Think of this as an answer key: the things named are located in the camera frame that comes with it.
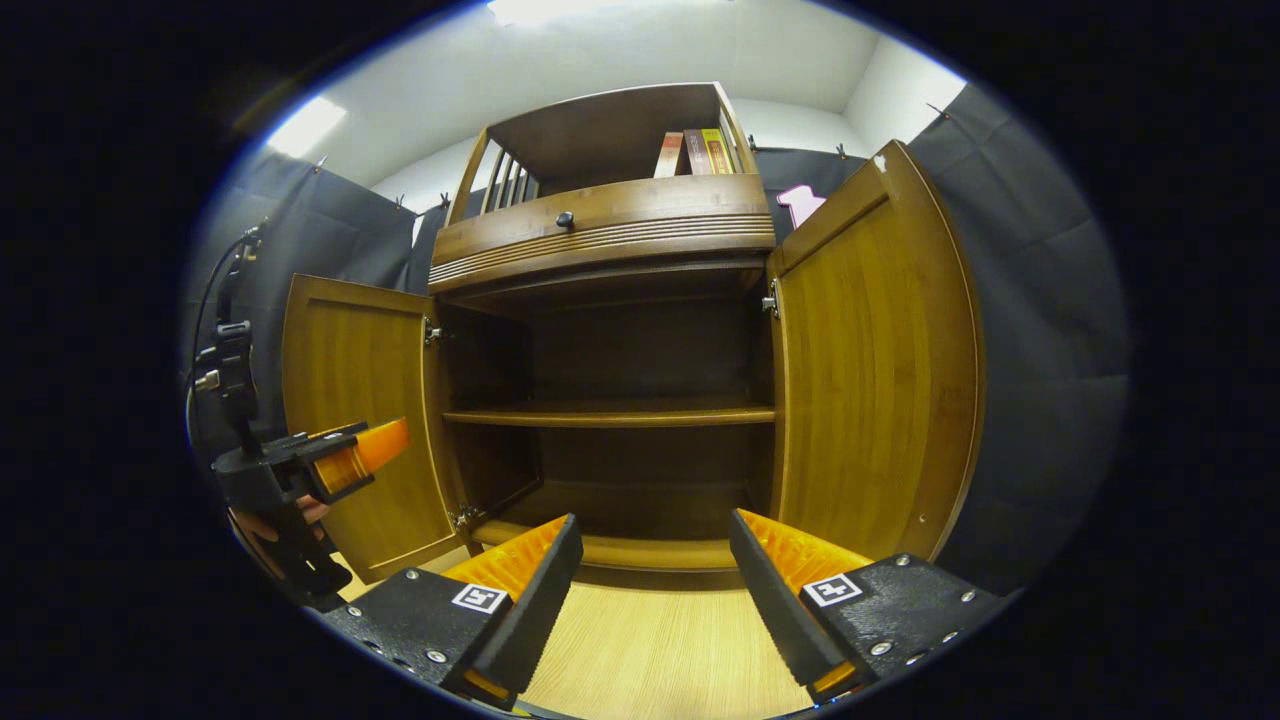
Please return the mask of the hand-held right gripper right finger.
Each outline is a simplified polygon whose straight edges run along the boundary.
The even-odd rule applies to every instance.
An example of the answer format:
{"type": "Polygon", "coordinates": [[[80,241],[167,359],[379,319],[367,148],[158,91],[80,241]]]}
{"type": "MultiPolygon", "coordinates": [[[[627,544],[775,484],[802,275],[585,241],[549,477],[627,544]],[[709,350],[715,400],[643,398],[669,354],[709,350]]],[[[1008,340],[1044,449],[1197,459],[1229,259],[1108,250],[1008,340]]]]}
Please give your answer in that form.
{"type": "Polygon", "coordinates": [[[781,659],[817,705],[942,657],[1006,598],[913,553],[870,560],[735,509],[730,551],[781,659]]]}

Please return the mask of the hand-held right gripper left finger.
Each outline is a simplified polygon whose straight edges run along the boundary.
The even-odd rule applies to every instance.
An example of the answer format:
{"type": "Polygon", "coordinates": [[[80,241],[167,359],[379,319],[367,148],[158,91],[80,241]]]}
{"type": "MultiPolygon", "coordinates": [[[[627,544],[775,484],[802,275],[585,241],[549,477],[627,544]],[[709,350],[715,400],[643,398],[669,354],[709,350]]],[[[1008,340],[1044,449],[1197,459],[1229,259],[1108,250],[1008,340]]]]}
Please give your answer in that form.
{"type": "Polygon", "coordinates": [[[512,708],[527,691],[584,555],[568,512],[444,573],[411,568],[323,623],[357,651],[462,700],[512,708]]]}

